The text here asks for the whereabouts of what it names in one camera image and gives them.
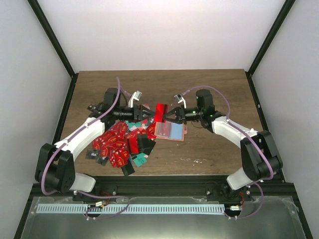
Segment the pink leather card holder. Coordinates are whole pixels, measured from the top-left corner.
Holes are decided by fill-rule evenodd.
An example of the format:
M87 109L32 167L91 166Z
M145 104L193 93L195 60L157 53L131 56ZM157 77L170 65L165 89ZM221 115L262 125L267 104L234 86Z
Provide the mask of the pink leather card holder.
M160 122L156 123L155 136L159 139L184 141L184 136L188 133L187 127L184 124L170 123L170 135L169 137L158 136L158 126Z

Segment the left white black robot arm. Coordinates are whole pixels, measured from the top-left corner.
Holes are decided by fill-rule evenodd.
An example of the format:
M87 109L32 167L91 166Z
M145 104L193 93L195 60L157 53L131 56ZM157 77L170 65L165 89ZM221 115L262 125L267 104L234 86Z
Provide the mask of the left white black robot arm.
M90 201L97 201L102 189L96 180L75 171L74 162L79 154L97 137L110 129L116 121L143 121L155 116L155 112L143 105L136 105L142 93L136 91L126 106L120 105L121 91L109 88L104 100L88 107L89 117L63 140L44 144L39 152L35 179L41 184L44 195L68 191L84 192Z

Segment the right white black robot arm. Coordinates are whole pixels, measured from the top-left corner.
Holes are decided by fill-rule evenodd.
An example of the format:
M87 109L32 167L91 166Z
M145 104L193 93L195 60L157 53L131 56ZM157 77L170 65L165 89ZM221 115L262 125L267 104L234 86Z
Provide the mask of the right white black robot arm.
M178 124L198 121L204 129L224 137L240 149L242 166L227 177L227 184L221 188L223 198L232 201L239 195L239 189L273 179L282 169L283 162L271 133L246 128L232 121L230 113L216 110L211 93L213 87L198 86L194 89L196 107L187 108L184 96L189 91L185 91L175 95L179 106L165 113L163 119Z

